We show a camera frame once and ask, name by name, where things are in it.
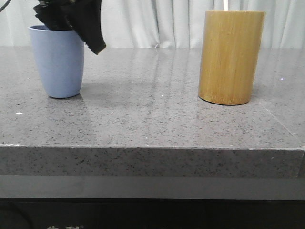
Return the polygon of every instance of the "light blue plastic cup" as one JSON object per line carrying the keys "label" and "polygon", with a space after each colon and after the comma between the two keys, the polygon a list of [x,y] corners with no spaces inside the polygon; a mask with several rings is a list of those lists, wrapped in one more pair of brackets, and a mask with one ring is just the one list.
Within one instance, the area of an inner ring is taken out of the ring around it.
{"label": "light blue plastic cup", "polygon": [[75,31],[53,31],[44,25],[29,27],[42,85],[53,98],[80,93],[84,67],[84,43]]}

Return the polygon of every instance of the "curtain fold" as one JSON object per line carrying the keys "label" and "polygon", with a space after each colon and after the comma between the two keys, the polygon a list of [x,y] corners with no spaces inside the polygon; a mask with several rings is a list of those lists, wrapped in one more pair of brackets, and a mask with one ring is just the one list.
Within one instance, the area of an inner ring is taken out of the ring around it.
{"label": "curtain fold", "polygon": [[[30,45],[36,4],[13,0],[0,13],[0,46]],[[102,33],[108,47],[201,48],[205,12],[222,9],[223,0],[103,0]],[[229,10],[266,11],[261,47],[305,47],[305,0],[229,0]]]}

